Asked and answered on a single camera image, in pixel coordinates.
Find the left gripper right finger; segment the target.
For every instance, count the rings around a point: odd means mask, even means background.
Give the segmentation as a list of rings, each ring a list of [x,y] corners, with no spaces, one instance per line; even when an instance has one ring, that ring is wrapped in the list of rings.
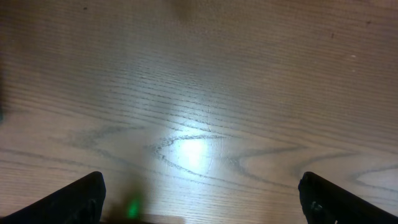
[[[308,224],[397,224],[397,217],[320,177],[305,172],[300,204]]]

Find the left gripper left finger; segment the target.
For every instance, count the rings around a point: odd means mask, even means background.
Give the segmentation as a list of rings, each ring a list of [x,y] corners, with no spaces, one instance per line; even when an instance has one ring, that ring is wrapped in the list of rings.
[[[1,224],[97,224],[106,187],[102,173],[92,172],[41,200],[1,218]]]

